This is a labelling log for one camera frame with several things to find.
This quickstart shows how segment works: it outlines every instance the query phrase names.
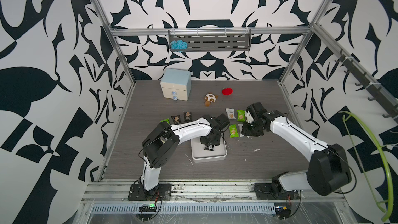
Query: green hose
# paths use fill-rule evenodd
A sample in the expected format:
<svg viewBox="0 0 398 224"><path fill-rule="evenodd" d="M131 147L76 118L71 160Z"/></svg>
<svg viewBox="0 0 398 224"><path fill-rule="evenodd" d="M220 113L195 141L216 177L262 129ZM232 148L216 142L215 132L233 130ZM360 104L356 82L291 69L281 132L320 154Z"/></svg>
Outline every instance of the green hose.
<svg viewBox="0 0 398 224"><path fill-rule="evenodd" d="M346 113L346 114L349 115L348 118L345 118L346 116L343 115L343 123L344 123L344 126L346 127L347 133L348 133L348 135L349 135L349 137L350 137L350 140L351 140L351 142L352 142L352 144L353 144L353 146L354 146L354 150L355 150L356 155L357 155L357 157L358 157L359 165L361 166L362 171L363 171L363 173L364 173L364 175L365 175L366 181L367 181L367 183L368 183L368 185L369 185L369 187L370 187L370 189L371 189L373 199L375 200L377 207L378 207L382 212L385 212L384 216L381 218L381 221L385 222L386 220L388 220L388 218L390 218L390 216L391 216L391 214L392 214L392 208L393 208L393 206L394 206L394 192L393 192L393 187L392 187L392 178L391 178L390 166L389 166L389 164L388 164L388 161L387 161L387 159L386 159L386 156L385 156L385 154L384 154L384 151L382 150L382 146L379 144L378 140L376 139L376 137L375 137L375 135L372 133L372 131L369 129L369 127L367 127L367 125L365 125L365 123L364 123L360 118L358 118L355 114L353 114L353 113L351 113L351 112L348 112L348 111L341 111L341 112L339 112L339 113ZM367 177L367 175L366 175L366 172L365 172L365 170L364 170L364 168L363 168L362 162L361 162L361 160L360 160L360 158L359 158L359 154L358 154L357 149L356 149L356 147L355 147L354 141L352 140L351 134L350 134L350 132L348 131L348 127L347 127L347 125L346 125L346 121L347 121L351 116L354 117L354 118L358 121L358 123L365 129L365 131L368 133L368 135L370 136L371 140L373 141L374 145L376 146L377 150L378 150L379 153L380 153L381 160L383 161L383 165L384 165L384 169L385 169L386 177L387 177L388 200L381 201L381 202L378 202L378 201L376 200L376 196L375 196L375 194L374 194L374 192L373 192L373 189L372 189L372 187L371 187L371 185L370 185L370 182L369 182L369 180L368 180L368 177ZM381 207L381 203L385 203L385 202L388 203L387 212L386 212L386 210L385 210L383 207Z"/></svg>

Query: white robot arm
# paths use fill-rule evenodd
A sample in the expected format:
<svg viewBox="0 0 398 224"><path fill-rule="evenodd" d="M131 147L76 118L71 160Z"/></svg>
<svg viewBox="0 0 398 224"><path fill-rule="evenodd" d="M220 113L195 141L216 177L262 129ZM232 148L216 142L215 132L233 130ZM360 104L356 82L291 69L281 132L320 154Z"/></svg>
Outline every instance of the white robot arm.
<svg viewBox="0 0 398 224"><path fill-rule="evenodd" d="M351 181L345 150L335 144L328 145L312 137L278 111L267 111L260 102L250 105L245 112L242 134L262 136L264 130L271 131L295 147L310 162L308 171L282 173L273 179L275 191L313 189L326 196ZM161 122L142 143L144 147L144 170L140 178L145 192L156 188L162 166L178 146L192 138L202 137L203 144L219 144L221 132L229 125L228 118L221 114L217 118L208 115L196 121L169 125Z"/></svg>

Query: black snack packet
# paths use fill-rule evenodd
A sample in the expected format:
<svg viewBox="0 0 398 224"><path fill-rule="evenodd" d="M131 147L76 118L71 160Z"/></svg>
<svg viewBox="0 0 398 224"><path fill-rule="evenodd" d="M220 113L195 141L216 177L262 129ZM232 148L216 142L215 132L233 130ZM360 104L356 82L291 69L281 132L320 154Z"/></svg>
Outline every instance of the black snack packet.
<svg viewBox="0 0 398 224"><path fill-rule="evenodd" d="M184 112L184 121L191 122L192 121L192 112Z"/></svg>
<svg viewBox="0 0 398 224"><path fill-rule="evenodd" d="M208 144L206 147L205 147L205 150L206 151L214 151L214 145L212 145L212 144Z"/></svg>
<svg viewBox="0 0 398 224"><path fill-rule="evenodd" d="M174 124L182 124L179 115L172 116L172 120L173 120Z"/></svg>

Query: mounting plate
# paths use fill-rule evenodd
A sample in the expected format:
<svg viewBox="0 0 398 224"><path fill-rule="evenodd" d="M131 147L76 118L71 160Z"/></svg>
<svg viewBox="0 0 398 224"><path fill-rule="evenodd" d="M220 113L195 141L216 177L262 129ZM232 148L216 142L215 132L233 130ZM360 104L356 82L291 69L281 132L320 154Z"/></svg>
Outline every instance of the mounting plate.
<svg viewBox="0 0 398 224"><path fill-rule="evenodd" d="M171 191L172 191L171 184L159 183L158 189L159 189L159 197L162 200L164 200L165 198L170 199ZM157 189L151 190L150 192L145 194L142 185L140 186L140 184L138 184L138 183L132 184L130 187L129 196L128 196L127 200L129 200L129 201L150 201L151 197L153 197L155 195L156 191L157 191Z"/></svg>
<svg viewBox="0 0 398 224"><path fill-rule="evenodd" d="M272 189L271 183L255 183L254 184L254 192L256 193L256 197L258 200L285 200L288 195L291 197L298 196L298 193L294 191L283 191L276 193Z"/></svg>

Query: green snack packet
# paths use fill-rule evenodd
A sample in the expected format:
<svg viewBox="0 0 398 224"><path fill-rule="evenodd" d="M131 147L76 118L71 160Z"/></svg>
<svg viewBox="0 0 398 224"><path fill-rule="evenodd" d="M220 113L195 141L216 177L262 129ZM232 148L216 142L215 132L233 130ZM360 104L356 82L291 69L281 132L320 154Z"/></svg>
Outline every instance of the green snack packet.
<svg viewBox="0 0 398 224"><path fill-rule="evenodd" d="M167 123L169 123L170 124L170 121L169 121L169 119L167 118L167 119L164 119L164 120L162 120L161 122L163 122L163 121L166 121Z"/></svg>
<svg viewBox="0 0 398 224"><path fill-rule="evenodd" d="M236 125L232 124L229 126L229 133L231 134L229 137L231 138L235 138L235 137L239 137L239 133L238 130L236 129Z"/></svg>
<svg viewBox="0 0 398 224"><path fill-rule="evenodd" d="M245 111L243 110L236 110L238 112L237 121L245 121Z"/></svg>

